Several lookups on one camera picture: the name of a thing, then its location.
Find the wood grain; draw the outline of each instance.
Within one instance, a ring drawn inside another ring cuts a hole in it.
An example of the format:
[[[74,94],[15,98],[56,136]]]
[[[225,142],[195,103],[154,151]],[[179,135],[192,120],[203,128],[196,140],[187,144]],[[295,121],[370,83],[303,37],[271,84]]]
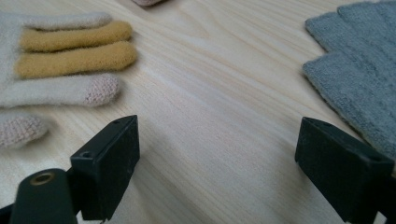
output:
[[[67,169],[107,123],[136,114],[141,160],[109,223],[343,223],[293,157],[302,116],[354,134],[302,73],[324,53],[304,21],[352,2],[1,1],[25,14],[106,11],[132,24],[138,59],[111,105],[21,108],[49,133],[0,152],[0,207],[27,175]]]

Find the gray fabric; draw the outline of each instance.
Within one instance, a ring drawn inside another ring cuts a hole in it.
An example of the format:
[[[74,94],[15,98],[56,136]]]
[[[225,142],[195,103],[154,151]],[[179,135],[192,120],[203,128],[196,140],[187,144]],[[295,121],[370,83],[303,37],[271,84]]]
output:
[[[367,142],[396,159],[396,1],[339,7],[305,27],[329,51],[304,65],[308,79]]]

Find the wooden table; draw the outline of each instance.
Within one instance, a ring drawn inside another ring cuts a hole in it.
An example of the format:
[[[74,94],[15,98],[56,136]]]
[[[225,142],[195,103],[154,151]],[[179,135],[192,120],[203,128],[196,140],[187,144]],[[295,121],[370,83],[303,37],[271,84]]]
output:
[[[302,72],[324,53],[304,21],[351,2],[1,1],[25,14],[106,11],[133,25],[139,55],[111,105],[20,108],[46,118],[49,133],[0,152],[0,207],[26,176],[68,169],[111,120],[136,114],[141,159],[109,223],[343,223],[294,152],[302,116],[354,134]]]

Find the yellow glove finger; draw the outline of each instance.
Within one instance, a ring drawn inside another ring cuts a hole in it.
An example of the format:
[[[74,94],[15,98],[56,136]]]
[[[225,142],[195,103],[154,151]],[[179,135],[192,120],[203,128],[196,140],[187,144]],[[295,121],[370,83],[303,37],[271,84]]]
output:
[[[79,72],[121,70],[136,58],[134,47],[119,41],[91,49],[56,53],[23,53],[14,72],[21,78],[57,77]]]
[[[132,27],[125,21],[113,21],[93,29],[69,31],[37,31],[26,28],[20,40],[25,51],[55,51],[111,44],[131,37]]]

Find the light wood surface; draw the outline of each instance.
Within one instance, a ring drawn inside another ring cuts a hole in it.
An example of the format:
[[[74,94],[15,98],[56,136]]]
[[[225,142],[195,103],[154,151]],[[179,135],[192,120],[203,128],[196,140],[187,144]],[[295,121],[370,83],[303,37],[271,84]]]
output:
[[[0,1],[25,14],[108,12],[132,24],[138,50],[113,104],[22,108],[46,118],[49,133],[0,152],[0,207],[26,176],[68,169],[111,120],[136,114],[141,159],[109,223],[343,223],[294,152],[302,116],[354,134],[302,73],[324,53],[304,21],[352,2]]]

